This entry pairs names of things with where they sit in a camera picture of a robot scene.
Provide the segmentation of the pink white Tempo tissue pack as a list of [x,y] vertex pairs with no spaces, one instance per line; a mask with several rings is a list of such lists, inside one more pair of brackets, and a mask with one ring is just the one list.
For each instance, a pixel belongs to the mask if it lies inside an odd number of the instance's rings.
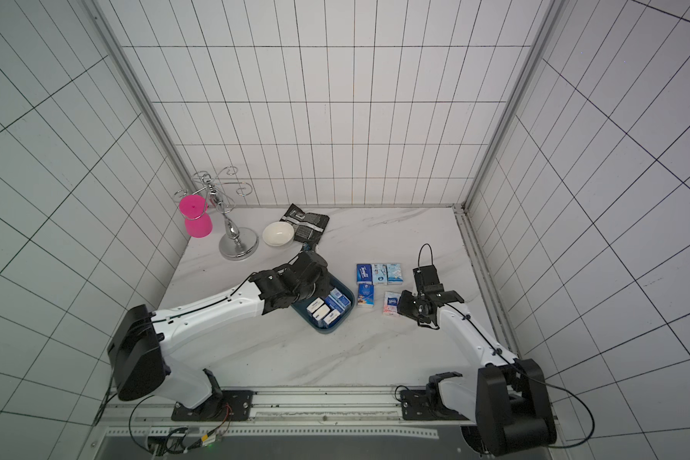
[[398,316],[398,304],[401,296],[397,292],[387,291],[383,298],[383,314]]

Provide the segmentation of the light blue cartoon tissue pack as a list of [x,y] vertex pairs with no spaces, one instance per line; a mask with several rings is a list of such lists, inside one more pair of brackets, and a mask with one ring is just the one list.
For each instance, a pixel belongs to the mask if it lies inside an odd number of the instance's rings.
[[386,275],[389,285],[400,285],[404,283],[402,265],[399,263],[387,264]]

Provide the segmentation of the light blue Vinda tissue pack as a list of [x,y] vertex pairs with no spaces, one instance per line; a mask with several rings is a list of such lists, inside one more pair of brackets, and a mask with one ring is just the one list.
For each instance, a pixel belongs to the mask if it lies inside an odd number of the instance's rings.
[[371,270],[375,285],[386,285],[388,283],[386,264],[371,264]]

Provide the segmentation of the dark blue Tempo tissue pack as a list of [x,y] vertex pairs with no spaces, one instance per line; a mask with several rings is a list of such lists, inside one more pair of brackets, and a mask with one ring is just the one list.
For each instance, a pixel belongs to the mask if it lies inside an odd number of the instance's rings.
[[357,264],[356,266],[356,282],[358,284],[373,284],[373,266],[371,264]]

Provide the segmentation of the blue orange Vinda tissue pack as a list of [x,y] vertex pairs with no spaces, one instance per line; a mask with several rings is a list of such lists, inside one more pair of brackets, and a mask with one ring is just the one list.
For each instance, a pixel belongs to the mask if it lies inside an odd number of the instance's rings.
[[375,287],[373,284],[361,283],[358,285],[358,306],[373,308],[375,305]]

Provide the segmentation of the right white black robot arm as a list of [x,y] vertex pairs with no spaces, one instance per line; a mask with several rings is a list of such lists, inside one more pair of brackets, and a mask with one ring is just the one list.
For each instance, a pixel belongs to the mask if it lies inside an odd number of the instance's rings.
[[447,291],[435,266],[414,269],[416,291],[404,291],[398,313],[418,326],[447,334],[468,361],[465,373],[429,377],[422,389],[403,385],[394,396],[406,421],[461,422],[466,443],[479,454],[503,456],[553,445],[557,427],[542,368],[505,349]]

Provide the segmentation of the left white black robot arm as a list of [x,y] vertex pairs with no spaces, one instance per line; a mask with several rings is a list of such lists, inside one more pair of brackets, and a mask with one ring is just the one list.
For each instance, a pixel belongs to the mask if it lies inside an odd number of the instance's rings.
[[128,310],[107,346],[117,400],[157,396],[176,403],[176,421],[220,419],[230,397],[211,370],[186,360],[184,348],[225,335],[243,320],[323,297],[332,288],[327,262],[306,250],[199,301],[157,312],[145,305]]

